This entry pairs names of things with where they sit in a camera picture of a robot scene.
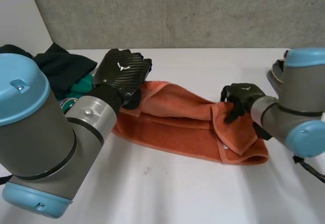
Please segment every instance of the white tabletop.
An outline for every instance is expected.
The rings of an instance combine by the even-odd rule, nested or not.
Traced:
[[[275,96],[265,73],[285,49],[132,51],[152,58],[148,80],[177,83],[217,102],[221,89],[233,82],[255,83]],[[71,51],[97,62],[106,52]],[[267,163],[230,166],[149,149],[112,134],[61,219],[0,200],[0,223],[324,223],[325,185],[294,165],[279,142],[266,145]],[[308,162],[325,172],[323,156]]]

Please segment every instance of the gray concrete wall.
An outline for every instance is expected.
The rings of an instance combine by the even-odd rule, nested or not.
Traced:
[[[35,0],[67,49],[325,46],[325,0]]]

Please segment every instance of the black cable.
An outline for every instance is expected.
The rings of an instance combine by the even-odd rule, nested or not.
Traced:
[[[316,169],[313,168],[308,163],[305,163],[305,160],[303,158],[296,156],[296,155],[294,155],[292,158],[294,159],[295,164],[299,163],[306,171],[308,171],[309,173],[311,173],[312,175],[317,177],[320,181],[325,183],[325,175],[316,171]]]

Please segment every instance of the towel fold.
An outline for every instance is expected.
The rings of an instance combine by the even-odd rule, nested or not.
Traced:
[[[138,109],[121,109],[113,133],[134,143],[166,152],[234,165],[268,160],[248,114],[223,123],[231,103],[206,100],[183,87],[148,81],[141,87]]]

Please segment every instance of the black cloth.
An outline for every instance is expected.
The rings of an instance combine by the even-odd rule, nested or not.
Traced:
[[[50,82],[57,97],[64,97],[70,87],[95,69],[97,63],[82,55],[70,54],[53,43],[45,52],[33,57],[14,45],[0,47],[0,53],[15,53],[31,58]]]
[[[18,55],[24,55],[30,59],[33,58],[33,56],[31,54],[29,54],[28,52],[24,51],[23,49],[14,46],[14,45],[4,45],[0,47],[0,54],[4,54],[4,53],[10,53],[10,54],[18,54]]]

